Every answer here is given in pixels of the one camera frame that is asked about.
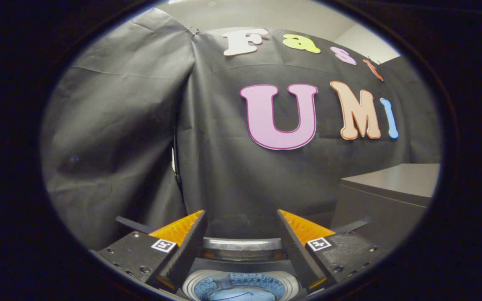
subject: white ceiling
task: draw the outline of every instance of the white ceiling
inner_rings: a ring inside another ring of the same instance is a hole
[[[185,25],[206,31],[226,27],[277,27],[334,41],[356,22],[311,0],[172,0],[156,6]]]

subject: pink letter u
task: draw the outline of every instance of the pink letter u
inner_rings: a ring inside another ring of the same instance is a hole
[[[317,88],[310,84],[292,84],[287,88],[297,97],[299,125],[291,132],[281,131],[274,123],[273,97],[278,88],[258,84],[241,89],[246,99],[246,118],[250,137],[270,149],[295,149],[306,145],[315,135],[315,106],[313,96]]]

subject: black cloth curtain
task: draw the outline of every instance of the black cloth curtain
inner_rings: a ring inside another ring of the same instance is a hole
[[[376,65],[382,82],[355,51],[277,28],[264,28],[257,51],[225,56],[222,34],[251,28],[192,36],[152,9],[95,41],[62,76],[46,109],[42,164],[56,210],[84,246],[103,248],[126,234],[117,215],[159,228],[205,209],[206,235],[223,238],[277,237],[277,209],[328,227],[341,178],[439,162],[434,99],[406,62],[398,65],[404,59]],[[321,53],[289,48],[284,34],[310,38]],[[338,59],[331,46],[357,65]],[[373,94],[379,139],[340,136],[331,81],[344,82],[358,99],[361,89]],[[283,131],[299,122],[287,87],[317,87],[308,144],[273,150],[252,140],[239,91],[255,84],[279,88],[274,120]],[[388,135],[380,98],[392,103],[398,139]],[[182,192],[172,171],[174,133]]]

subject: black fabric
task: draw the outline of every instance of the black fabric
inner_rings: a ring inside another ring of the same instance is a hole
[[[388,78],[380,81],[360,54],[320,38],[302,33],[265,28],[269,34],[254,53],[226,57],[225,32],[244,28],[217,29],[193,38],[195,68],[184,94],[177,128],[177,141],[184,198],[189,212],[204,208],[209,213],[207,236],[225,238],[277,237],[276,209],[306,217],[328,227],[342,177],[370,173],[400,163],[414,163],[416,148],[439,158],[438,142],[415,142],[410,133],[425,130],[430,120],[408,115],[433,99],[398,93],[407,83]],[[321,49],[314,54],[283,44],[284,34],[312,39]],[[346,49],[356,60],[350,65],[338,59],[331,46]],[[379,71],[384,77],[386,69]],[[381,130],[380,139],[345,140],[341,104],[330,82],[346,83],[359,99],[361,89],[373,94]],[[254,84],[279,88],[274,97],[277,128],[290,131],[298,125],[296,99],[290,84],[311,84],[315,95],[317,128],[307,145],[293,150],[271,150],[249,136],[246,101],[239,91]],[[389,125],[380,98],[392,103],[400,133],[390,139]]]
[[[388,97],[406,100],[402,108],[408,124],[410,163],[440,163],[442,131],[435,97],[404,57],[386,61],[380,69],[384,70],[385,80],[392,84]]]
[[[432,99],[419,86],[408,93],[410,81],[396,79],[401,69],[377,66],[381,82],[360,54],[277,28],[266,28],[256,52],[223,55],[222,34],[248,28],[191,37],[150,10],[97,40],[61,78],[42,130],[44,178],[61,219],[87,248],[126,234],[118,215],[157,229],[204,209],[206,236],[222,238],[278,237],[277,209],[329,227],[341,178],[440,158],[432,111],[420,110]],[[289,48],[284,34],[312,39],[321,53]],[[331,46],[357,65],[338,59]],[[361,89],[373,94],[380,139],[340,136],[342,110],[331,81],[344,82],[357,98]],[[256,144],[239,95],[254,84],[279,88],[274,118],[284,131],[298,125],[287,87],[316,86],[315,137],[293,150]],[[398,139],[388,135],[381,97],[392,103]],[[182,193],[172,171],[174,132]]]
[[[172,172],[176,108],[191,34],[150,10],[97,40],[55,89],[42,128],[44,179],[69,230],[98,250],[187,213]]]

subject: letter cutout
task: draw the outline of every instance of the letter cutout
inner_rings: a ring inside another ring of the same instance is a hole
[[[228,49],[224,50],[224,55],[253,53],[258,47],[250,46],[249,42],[260,45],[262,43],[260,34],[268,34],[268,32],[265,29],[247,29],[223,34],[224,38],[228,38]]]
[[[337,48],[337,47],[331,47],[331,50],[336,54],[336,57],[338,57],[338,59],[348,63],[348,64],[351,64],[351,65],[356,65],[356,61],[354,60],[354,58],[350,57],[350,55],[347,53],[347,51],[343,50],[343,49],[340,49],[340,48]]]
[[[257,144],[270,149],[295,149],[306,145],[315,135],[315,106],[313,96],[317,88],[310,84],[292,84],[287,90],[297,97],[299,126],[285,132],[274,123],[273,97],[278,88],[270,84],[258,84],[241,89],[246,99],[246,118],[250,137]]]
[[[388,118],[388,124],[390,125],[390,130],[388,133],[390,134],[391,139],[397,139],[399,137],[399,133],[397,132],[397,126],[395,125],[394,113],[392,112],[392,104],[387,99],[381,98],[380,102],[384,105],[384,110],[386,111],[386,117]]]
[[[354,96],[351,89],[342,82],[331,82],[331,87],[336,90],[340,97],[343,113],[343,128],[341,136],[343,139],[352,140],[360,135],[371,139],[380,138],[379,123],[375,106],[373,105],[373,95],[366,91],[360,90],[360,103]],[[354,122],[358,126],[358,130],[354,127]]]
[[[373,72],[375,76],[377,76],[380,80],[384,82],[384,78],[380,76],[380,74],[377,72],[377,69],[375,68],[375,66],[373,66],[373,64],[370,61],[368,61],[367,59],[364,59],[364,63],[367,64],[367,66],[371,69],[371,72]]]
[[[321,52],[321,49],[317,48],[312,40],[304,36],[298,36],[296,34],[284,34],[284,38],[285,40],[282,42],[289,48],[308,50],[309,52],[315,54]]]

